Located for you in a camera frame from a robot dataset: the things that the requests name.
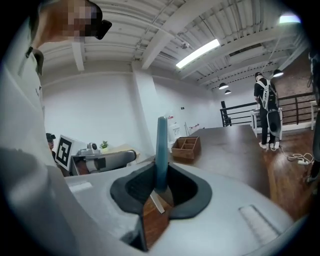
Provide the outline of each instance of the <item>blue vertical object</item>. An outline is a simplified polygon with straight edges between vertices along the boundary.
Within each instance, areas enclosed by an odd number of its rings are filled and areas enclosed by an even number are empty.
[[[155,192],[163,193],[167,189],[168,171],[168,120],[165,116],[158,118],[155,150]]]

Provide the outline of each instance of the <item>floor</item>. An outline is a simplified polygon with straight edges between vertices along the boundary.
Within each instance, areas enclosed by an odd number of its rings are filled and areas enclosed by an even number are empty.
[[[313,131],[310,129],[283,133],[283,151],[287,155],[312,152]],[[306,185],[304,180],[310,171],[310,165],[299,165],[297,161],[288,161],[282,151],[263,152],[267,167],[270,197],[282,207],[294,220],[298,220],[310,210],[315,184]],[[149,199],[144,205],[144,229],[147,247],[152,245],[168,226],[170,206],[160,198],[166,212],[160,214]]]

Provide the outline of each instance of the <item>wooden organizer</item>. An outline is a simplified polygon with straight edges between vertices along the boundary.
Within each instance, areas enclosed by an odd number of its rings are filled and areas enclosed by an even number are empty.
[[[172,156],[195,159],[201,150],[200,137],[180,137],[172,147]]]

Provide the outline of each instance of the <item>potted plant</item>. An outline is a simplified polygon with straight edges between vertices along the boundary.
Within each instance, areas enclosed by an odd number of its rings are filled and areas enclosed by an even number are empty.
[[[102,153],[108,151],[108,141],[103,140],[102,143],[100,144],[100,149]]]

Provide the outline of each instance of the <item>white ceiling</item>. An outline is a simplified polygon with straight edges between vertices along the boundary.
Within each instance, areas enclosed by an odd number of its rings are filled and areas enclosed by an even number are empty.
[[[253,70],[285,68],[308,46],[299,24],[278,25],[286,12],[269,0],[93,0],[112,28],[102,40],[41,46],[45,69],[96,61],[142,61],[207,89],[248,77]],[[176,64],[218,39],[220,46],[183,69]],[[181,49],[188,42],[188,49]],[[234,56],[231,53],[256,44]]]

